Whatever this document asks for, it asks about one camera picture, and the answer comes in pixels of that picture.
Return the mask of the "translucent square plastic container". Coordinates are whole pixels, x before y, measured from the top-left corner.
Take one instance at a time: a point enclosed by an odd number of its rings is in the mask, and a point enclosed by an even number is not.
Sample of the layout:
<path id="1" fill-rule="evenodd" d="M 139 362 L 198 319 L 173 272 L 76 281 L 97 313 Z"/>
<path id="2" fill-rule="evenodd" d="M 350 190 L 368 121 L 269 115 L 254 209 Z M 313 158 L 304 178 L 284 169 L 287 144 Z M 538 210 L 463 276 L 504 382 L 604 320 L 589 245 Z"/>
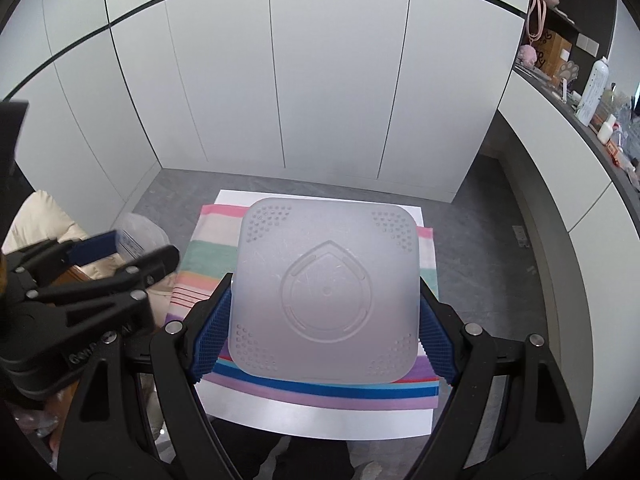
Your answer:
<path id="1" fill-rule="evenodd" d="M 395 205 L 265 198 L 247 209 L 228 350 L 243 372 L 388 384 L 419 354 L 418 226 Z"/>

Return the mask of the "clear oval contact lens case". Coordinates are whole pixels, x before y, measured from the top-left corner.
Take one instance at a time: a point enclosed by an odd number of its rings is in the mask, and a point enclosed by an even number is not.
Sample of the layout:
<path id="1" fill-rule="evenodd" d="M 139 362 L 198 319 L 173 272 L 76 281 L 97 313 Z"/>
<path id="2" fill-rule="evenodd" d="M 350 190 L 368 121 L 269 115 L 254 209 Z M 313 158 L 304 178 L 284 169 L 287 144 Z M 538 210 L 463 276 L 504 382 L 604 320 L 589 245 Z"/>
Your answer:
<path id="1" fill-rule="evenodd" d="M 166 232 L 141 214 L 127 212 L 116 221 L 114 229 L 117 253 L 125 261 L 132 261 L 170 244 Z"/>

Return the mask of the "cream padded chair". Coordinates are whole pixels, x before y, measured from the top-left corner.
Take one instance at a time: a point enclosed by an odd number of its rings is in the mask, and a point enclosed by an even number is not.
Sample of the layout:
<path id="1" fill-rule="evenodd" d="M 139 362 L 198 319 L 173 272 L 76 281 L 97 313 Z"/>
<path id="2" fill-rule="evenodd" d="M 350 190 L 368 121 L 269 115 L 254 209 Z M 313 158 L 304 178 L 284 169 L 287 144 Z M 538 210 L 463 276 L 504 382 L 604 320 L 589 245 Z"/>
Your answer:
<path id="1" fill-rule="evenodd" d="M 43 240 L 65 242 L 88 237 L 89 234 L 58 206 L 49 193 L 38 190 L 30 194 L 17 211 L 2 243 L 2 252 L 7 255 Z M 176 278 L 177 273 L 172 272 L 146 290 L 157 326 L 165 323 Z"/>

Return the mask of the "striped colourful towel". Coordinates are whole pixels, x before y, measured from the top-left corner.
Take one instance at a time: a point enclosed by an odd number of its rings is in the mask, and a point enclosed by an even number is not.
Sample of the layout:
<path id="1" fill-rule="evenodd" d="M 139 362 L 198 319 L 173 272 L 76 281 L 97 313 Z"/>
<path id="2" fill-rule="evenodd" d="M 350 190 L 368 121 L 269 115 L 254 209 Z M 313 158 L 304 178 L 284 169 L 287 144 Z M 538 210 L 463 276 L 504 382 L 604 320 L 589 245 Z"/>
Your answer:
<path id="1" fill-rule="evenodd" d="M 268 197 L 202 208 L 168 318 L 221 292 L 196 379 L 255 398 L 354 411 L 434 408 L 418 341 L 433 232 L 402 207 Z"/>

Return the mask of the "white spray bottle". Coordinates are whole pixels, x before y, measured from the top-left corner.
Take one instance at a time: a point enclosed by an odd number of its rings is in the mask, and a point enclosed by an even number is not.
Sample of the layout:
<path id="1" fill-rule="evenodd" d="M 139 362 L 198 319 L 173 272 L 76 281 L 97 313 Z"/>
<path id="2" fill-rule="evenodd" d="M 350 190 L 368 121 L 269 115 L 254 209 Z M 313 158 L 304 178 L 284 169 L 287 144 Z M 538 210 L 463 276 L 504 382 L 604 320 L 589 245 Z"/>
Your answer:
<path id="1" fill-rule="evenodd" d="M 576 107 L 576 118 L 588 127 L 608 83 L 608 58 L 604 56 L 592 66 L 582 97 Z"/>

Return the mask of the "pink plush toy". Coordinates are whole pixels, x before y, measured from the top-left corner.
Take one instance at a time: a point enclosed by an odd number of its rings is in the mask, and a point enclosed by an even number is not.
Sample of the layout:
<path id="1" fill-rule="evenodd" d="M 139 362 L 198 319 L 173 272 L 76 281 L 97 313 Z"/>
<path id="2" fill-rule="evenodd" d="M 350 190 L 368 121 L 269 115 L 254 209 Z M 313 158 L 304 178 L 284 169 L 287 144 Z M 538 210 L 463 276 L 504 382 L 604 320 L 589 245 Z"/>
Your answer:
<path id="1" fill-rule="evenodd" d="M 518 48 L 516 60 L 526 68 L 532 70 L 537 62 L 537 51 L 530 44 L 523 44 Z"/>

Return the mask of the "brown box on shelf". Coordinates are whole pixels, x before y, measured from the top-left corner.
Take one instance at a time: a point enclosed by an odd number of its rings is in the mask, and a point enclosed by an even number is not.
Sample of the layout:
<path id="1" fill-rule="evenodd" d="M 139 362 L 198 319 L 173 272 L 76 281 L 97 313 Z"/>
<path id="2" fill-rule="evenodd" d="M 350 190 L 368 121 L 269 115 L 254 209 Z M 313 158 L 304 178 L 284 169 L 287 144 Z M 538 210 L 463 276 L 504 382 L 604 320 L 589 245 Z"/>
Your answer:
<path id="1" fill-rule="evenodd" d="M 545 28 L 533 47 L 537 53 L 536 67 L 552 77 L 570 57 L 573 45 L 557 32 Z"/>

